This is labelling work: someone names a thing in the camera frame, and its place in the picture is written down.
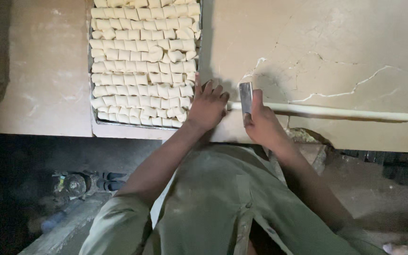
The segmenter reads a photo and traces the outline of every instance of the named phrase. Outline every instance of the hand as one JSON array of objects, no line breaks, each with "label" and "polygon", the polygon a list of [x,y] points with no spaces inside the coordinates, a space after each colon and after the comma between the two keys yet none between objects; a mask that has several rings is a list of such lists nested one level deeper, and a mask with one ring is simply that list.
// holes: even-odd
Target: hand
[{"label": "hand", "polygon": [[253,90],[251,116],[246,113],[245,131],[255,143],[267,147],[271,151],[292,141],[286,135],[275,113],[263,104],[262,90]]},{"label": "hand", "polygon": [[227,92],[221,94],[223,91],[221,85],[212,90],[213,80],[205,83],[203,90],[198,73],[195,80],[195,98],[187,122],[202,132],[207,132],[220,123],[230,95]]}]

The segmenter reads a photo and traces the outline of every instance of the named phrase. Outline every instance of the shirt sleeve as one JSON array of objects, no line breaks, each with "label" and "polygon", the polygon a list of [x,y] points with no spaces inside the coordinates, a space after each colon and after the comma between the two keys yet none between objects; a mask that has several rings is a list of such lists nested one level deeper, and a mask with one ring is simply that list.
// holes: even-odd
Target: shirt sleeve
[{"label": "shirt sleeve", "polygon": [[366,232],[356,226],[346,226],[338,231],[337,235],[344,238],[361,255],[387,255],[381,248],[370,243]]},{"label": "shirt sleeve", "polygon": [[95,217],[79,254],[139,254],[151,231],[146,204],[134,195],[114,197]]}]

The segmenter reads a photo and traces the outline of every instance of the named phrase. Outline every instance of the olive green shirt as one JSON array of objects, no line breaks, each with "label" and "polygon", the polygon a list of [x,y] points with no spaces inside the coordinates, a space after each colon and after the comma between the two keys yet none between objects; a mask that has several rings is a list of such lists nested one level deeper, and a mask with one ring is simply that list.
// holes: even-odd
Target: olive green shirt
[{"label": "olive green shirt", "polygon": [[246,254],[253,220],[286,254],[385,254],[358,229],[333,233],[251,149],[212,145],[177,169],[158,223],[135,196],[110,199],[80,254]]}]

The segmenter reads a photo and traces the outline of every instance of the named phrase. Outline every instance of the forearm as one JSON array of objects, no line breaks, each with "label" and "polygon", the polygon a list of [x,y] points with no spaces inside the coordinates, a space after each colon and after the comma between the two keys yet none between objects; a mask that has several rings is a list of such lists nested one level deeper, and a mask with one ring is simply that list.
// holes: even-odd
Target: forearm
[{"label": "forearm", "polygon": [[298,148],[288,142],[273,151],[283,170],[288,187],[333,231],[352,219],[330,188],[321,180]]},{"label": "forearm", "polygon": [[116,194],[137,194],[152,205],[167,186],[181,160],[201,138],[204,131],[185,122],[160,148],[155,150],[130,175],[127,183]]}]

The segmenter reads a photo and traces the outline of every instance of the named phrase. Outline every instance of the floured table surface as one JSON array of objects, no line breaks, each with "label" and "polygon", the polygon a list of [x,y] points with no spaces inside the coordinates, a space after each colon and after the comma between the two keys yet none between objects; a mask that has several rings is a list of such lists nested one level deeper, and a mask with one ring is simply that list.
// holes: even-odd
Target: floured table surface
[{"label": "floured table surface", "polygon": [[[0,132],[144,139],[173,134],[91,120],[85,22],[92,1],[20,4],[12,7],[11,81],[0,104]],[[266,102],[408,113],[408,1],[205,1],[203,34],[201,77],[221,79],[233,101],[237,84],[251,80]],[[21,55],[18,42],[31,54]],[[278,118],[319,133],[336,148],[408,152],[408,123]],[[213,140],[250,142],[240,112],[223,120]]]}]

